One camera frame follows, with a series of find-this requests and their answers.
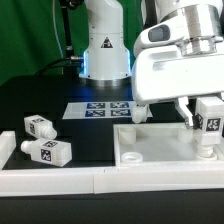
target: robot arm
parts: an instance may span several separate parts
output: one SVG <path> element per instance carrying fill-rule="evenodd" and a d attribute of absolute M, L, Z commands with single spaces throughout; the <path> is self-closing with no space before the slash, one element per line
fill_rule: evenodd
<path fill-rule="evenodd" d="M 135 43 L 133 98 L 142 107 L 174 101 L 177 111 L 193 127 L 186 107 L 188 97 L 224 92 L 219 21 L 223 4 L 221 0 L 155 3 L 159 24 L 144 30 Z"/>

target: black surface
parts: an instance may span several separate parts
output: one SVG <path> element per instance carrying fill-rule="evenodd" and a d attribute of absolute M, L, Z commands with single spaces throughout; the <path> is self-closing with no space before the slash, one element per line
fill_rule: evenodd
<path fill-rule="evenodd" d="M 99 88 L 80 84 L 71 76 L 21 76 L 0 88 L 0 101 L 4 108 L 0 128 L 2 131 L 15 130 L 17 137 L 17 148 L 5 170 L 53 167 L 31 161 L 29 155 L 21 152 L 24 140 L 36 140 L 25 132 L 24 117 L 38 114 L 49 119 L 58 132 L 56 140 L 72 144 L 73 160 L 66 168 L 114 165 L 113 125 L 132 123 L 131 118 L 62 120 L 69 102 L 132 101 L 130 84 Z M 155 122 L 177 120 L 173 104 L 152 106 L 151 109 L 156 114 Z"/>
<path fill-rule="evenodd" d="M 71 77 L 22 76 L 0 87 L 0 128 L 15 130 L 18 145 L 33 140 L 24 131 L 24 116 L 39 114 L 54 122 L 58 140 L 72 142 L 67 167 L 114 164 L 112 127 L 131 119 L 62 120 L 68 102 L 132 100 L 130 85 L 114 89 L 82 86 Z M 148 122 L 181 120 L 173 104 L 151 107 Z M 7 169 L 51 168 L 34 163 L 17 147 Z M 224 223 L 224 191 L 135 192 L 0 198 L 5 223 Z"/>

